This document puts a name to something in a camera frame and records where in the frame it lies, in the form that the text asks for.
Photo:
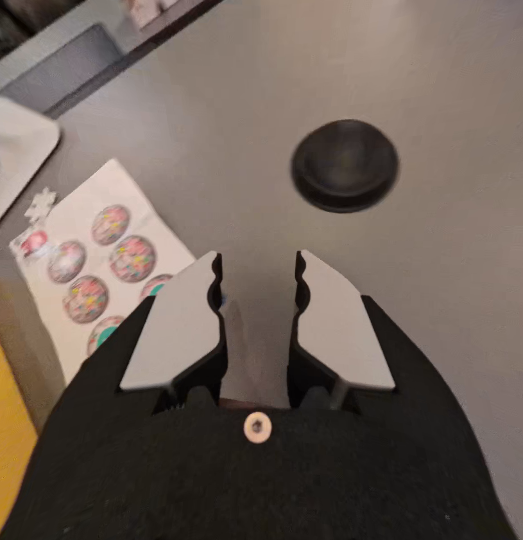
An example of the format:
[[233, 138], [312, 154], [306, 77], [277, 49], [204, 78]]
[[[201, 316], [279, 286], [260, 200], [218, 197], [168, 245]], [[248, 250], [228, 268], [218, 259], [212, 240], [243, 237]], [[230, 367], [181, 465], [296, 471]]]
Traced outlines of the black ball stand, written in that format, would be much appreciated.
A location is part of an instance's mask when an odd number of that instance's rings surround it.
[[399, 172], [393, 142], [358, 119], [335, 120], [308, 133], [290, 163], [299, 195], [329, 213], [355, 213], [375, 206], [393, 189]]

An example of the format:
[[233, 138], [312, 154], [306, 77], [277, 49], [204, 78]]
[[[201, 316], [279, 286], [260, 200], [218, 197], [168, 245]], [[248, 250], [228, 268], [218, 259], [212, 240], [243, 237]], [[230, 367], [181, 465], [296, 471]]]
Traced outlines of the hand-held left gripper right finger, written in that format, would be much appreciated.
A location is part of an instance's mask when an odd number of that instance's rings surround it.
[[359, 290], [306, 249], [296, 253], [288, 399], [299, 408], [312, 388], [340, 409], [351, 390], [392, 393], [397, 385]]

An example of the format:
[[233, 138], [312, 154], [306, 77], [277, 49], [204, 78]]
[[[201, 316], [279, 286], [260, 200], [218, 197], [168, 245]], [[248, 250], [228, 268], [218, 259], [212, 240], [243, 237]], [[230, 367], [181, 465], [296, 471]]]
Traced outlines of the yellow box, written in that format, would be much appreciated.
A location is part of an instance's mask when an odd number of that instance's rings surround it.
[[0, 531], [18, 496], [37, 434], [0, 344]]

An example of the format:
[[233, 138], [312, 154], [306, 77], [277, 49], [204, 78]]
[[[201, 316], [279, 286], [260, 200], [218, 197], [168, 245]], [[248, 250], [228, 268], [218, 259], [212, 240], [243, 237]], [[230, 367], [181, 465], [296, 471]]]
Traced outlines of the puzzle instruction leaflet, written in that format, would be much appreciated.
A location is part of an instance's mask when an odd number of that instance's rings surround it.
[[66, 384], [144, 299], [194, 261], [115, 159], [10, 249]]

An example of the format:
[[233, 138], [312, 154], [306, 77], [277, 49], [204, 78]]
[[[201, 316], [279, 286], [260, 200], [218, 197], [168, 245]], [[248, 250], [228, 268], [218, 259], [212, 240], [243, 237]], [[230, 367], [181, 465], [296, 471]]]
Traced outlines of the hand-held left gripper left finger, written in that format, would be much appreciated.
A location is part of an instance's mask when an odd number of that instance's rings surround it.
[[219, 404], [228, 368], [222, 256], [210, 251], [146, 298], [119, 326], [127, 337], [119, 392], [155, 390], [171, 406]]

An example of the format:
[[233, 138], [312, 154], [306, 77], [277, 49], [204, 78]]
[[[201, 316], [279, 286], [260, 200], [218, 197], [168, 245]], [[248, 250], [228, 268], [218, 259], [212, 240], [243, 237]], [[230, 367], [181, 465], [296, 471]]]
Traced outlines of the white-backed puzzle piece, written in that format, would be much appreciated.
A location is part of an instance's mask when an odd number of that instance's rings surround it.
[[56, 202], [57, 193], [46, 187], [42, 192], [35, 194], [24, 217], [28, 219], [30, 225], [39, 224], [48, 217]]

